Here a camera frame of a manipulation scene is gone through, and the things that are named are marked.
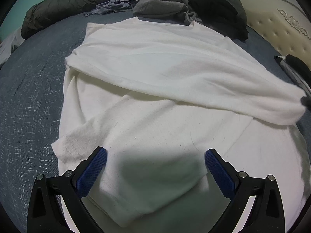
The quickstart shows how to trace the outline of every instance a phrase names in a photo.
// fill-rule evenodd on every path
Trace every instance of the tufted headboard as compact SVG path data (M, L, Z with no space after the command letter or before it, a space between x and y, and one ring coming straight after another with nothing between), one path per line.
M282 55L291 54L311 69L311 23L296 0L240 0L247 24Z

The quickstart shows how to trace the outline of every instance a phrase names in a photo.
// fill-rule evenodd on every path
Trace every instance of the bed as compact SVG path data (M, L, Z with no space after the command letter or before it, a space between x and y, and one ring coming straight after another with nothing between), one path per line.
M310 67L310 22L295 1L276 0L273 6L271 0L240 1L246 11L249 36L246 42L234 42L268 71L292 83L274 56L293 54ZM6 188L0 189L0 201L21 232L26 232L28 201L35 176L39 172L46 176L59 174L51 144L59 136L64 58L82 43L87 22L107 24L132 17L132 12L68 17L27 39L1 68L0 182ZM311 113L306 110L297 126L307 142L309 157L310 125Z

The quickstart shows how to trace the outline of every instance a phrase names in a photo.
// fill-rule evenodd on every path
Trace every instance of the blue bedsheet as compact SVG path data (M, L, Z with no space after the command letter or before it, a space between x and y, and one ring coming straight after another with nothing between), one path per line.
M65 57L82 43L87 22L114 23L132 16L132 12L121 12L69 17L27 39L1 68L0 202L22 233L26 232L28 202L36 175L58 175L51 143L58 139ZM268 71L291 83L273 58L279 53L251 28L248 31L245 43L235 42ZM299 127L309 155L310 122L308 111Z

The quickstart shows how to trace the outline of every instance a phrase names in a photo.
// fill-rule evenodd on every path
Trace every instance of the gray towel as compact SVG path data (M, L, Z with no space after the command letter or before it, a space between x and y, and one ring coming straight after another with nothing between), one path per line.
M189 6L188 0L140 0L133 10L134 16L164 18L177 15L189 25L192 21L202 23Z
M89 15L104 15L114 12L131 10L138 3L137 0L110 0L108 2L100 3L96 5L96 8L90 12L84 13L83 16L87 17Z

